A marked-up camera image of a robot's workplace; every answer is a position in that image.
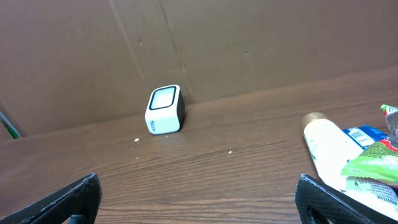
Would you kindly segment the white tube gold cap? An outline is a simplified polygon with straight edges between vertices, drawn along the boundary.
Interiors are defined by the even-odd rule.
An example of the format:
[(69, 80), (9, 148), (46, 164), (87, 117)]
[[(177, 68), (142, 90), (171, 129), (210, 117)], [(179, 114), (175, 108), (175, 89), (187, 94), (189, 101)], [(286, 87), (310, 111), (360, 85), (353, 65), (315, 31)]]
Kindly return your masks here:
[(306, 114), (301, 122), (303, 136), (321, 180), (363, 205), (397, 220), (397, 194), (392, 187), (374, 179), (343, 177), (341, 170), (364, 150), (324, 114)]

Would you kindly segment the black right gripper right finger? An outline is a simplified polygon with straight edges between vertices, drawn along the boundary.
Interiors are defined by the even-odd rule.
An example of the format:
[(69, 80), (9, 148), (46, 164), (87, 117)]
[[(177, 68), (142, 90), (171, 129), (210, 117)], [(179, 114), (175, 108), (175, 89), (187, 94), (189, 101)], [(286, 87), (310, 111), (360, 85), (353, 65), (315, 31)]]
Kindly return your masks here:
[(297, 182), (295, 204), (302, 223), (397, 224), (307, 174), (302, 174)]

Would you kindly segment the green gummy candy bag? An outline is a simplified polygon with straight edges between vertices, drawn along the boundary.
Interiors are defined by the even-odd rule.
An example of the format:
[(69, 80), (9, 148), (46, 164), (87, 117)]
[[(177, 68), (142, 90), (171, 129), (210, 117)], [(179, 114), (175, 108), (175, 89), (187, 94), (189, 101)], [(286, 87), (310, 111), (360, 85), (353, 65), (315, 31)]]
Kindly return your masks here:
[(368, 146), (342, 168), (342, 176), (364, 177), (397, 188), (397, 107), (382, 105), (389, 135)]

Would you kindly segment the blue snack bar wrapper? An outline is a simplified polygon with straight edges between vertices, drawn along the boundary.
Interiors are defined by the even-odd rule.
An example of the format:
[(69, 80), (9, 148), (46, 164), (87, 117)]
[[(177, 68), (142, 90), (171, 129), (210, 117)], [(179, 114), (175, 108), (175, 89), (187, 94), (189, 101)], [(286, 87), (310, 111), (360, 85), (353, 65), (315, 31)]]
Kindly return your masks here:
[(386, 133), (366, 124), (361, 127), (343, 129), (343, 132), (363, 150), (375, 142), (387, 138)]

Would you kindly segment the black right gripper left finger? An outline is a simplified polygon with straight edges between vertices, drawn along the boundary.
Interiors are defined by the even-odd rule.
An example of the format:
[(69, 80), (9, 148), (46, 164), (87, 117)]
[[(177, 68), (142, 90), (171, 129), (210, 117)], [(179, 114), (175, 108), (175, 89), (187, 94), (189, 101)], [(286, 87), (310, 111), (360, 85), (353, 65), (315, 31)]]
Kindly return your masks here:
[(94, 223), (102, 191), (98, 175), (87, 176), (19, 210), (1, 223)]

